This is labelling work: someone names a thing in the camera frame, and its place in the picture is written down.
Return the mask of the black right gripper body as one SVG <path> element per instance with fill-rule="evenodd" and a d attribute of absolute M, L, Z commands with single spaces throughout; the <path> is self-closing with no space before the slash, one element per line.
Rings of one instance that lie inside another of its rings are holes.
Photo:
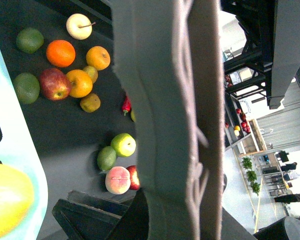
<path fill-rule="evenodd" d="M 70 240 L 146 240 L 149 211 L 143 191 L 123 203 L 71 191 L 52 215 Z"/>

